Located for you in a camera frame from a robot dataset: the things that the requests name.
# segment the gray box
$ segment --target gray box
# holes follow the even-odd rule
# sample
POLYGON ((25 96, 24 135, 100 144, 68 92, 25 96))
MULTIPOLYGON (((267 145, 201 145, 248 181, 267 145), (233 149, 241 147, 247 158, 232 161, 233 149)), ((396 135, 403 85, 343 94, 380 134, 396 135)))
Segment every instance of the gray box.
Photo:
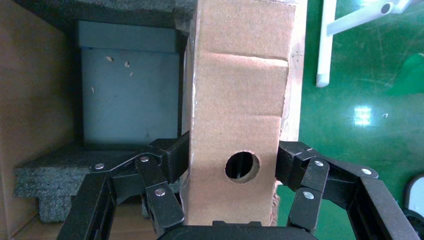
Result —
POLYGON ((176 138, 179 60, 177 53, 84 48, 85 143, 133 149, 176 138))

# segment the circular hole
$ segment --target circular hole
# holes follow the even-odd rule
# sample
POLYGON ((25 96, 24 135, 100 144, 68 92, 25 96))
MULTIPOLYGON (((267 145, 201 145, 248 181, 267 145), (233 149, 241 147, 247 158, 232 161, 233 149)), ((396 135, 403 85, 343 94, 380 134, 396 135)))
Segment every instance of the circular hole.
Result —
POLYGON ((391 7, 392 6, 390 5, 390 3, 384 4, 383 7, 381 8, 381 13, 382 14, 388 13, 391 7))
POLYGON ((259 172, 259 159, 250 152, 242 151, 232 155, 225 165, 225 174, 234 183, 245 184, 259 172))

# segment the white stand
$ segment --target white stand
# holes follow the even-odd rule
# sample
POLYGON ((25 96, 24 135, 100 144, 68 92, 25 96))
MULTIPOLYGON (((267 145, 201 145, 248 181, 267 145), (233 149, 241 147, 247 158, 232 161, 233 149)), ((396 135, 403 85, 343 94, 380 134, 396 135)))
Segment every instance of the white stand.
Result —
POLYGON ((324 0, 322 7, 321 36, 319 38, 316 86, 322 88, 327 86, 330 82, 333 35, 381 18, 390 13, 401 14, 412 1, 413 0, 378 0, 334 20, 336 14, 336 0, 324 0))

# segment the cardboard box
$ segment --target cardboard box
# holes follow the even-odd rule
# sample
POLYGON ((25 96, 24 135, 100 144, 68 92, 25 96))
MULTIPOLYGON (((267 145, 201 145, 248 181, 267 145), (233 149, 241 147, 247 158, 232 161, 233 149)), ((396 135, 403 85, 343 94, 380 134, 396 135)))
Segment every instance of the cardboard box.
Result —
POLYGON ((295 11, 293 1, 198 1, 185 60, 186 224, 270 224, 295 11))

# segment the white pipe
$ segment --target white pipe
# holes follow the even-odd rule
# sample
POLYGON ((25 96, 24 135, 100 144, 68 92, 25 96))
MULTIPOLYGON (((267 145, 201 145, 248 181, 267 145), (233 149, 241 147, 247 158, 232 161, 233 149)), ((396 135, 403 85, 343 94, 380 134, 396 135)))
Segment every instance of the white pipe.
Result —
POLYGON ((392 2, 388 2, 387 0, 380 0, 328 24, 327 34, 335 35, 361 24, 371 22, 372 20, 390 14, 392 10, 392 2))
POLYGON ((325 87, 330 82, 330 64, 333 48, 333 35, 327 34, 327 26, 334 21, 336 0, 324 0, 322 6, 321 35, 319 37, 318 71, 316 86, 325 87))

